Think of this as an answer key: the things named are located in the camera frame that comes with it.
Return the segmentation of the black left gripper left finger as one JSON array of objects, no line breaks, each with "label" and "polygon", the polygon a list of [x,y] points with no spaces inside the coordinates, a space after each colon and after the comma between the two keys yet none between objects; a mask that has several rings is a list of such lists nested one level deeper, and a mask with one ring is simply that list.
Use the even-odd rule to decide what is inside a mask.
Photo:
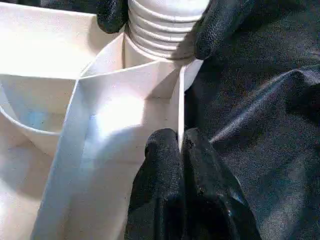
[{"label": "black left gripper left finger", "polygon": [[133,181],[127,239],[184,240],[186,234],[183,161],[176,132],[163,128],[149,136]]}]

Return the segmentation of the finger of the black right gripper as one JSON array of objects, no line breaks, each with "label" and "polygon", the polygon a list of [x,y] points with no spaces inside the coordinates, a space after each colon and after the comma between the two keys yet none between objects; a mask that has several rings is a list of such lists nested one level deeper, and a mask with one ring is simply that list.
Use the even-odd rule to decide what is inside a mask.
[{"label": "finger of the black right gripper", "polygon": [[198,60],[205,60],[211,57],[241,22],[240,0],[212,0],[204,17],[177,45],[172,58],[177,60],[194,56]]},{"label": "finger of the black right gripper", "polygon": [[128,0],[99,0],[97,24],[107,34],[118,33],[128,21]]}]

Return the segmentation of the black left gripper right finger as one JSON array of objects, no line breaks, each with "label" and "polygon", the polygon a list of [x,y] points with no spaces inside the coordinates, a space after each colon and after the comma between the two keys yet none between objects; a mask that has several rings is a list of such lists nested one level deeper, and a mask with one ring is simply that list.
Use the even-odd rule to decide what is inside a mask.
[{"label": "black left gripper right finger", "polygon": [[239,181],[197,128],[184,134],[187,229],[192,240],[259,240]]}]

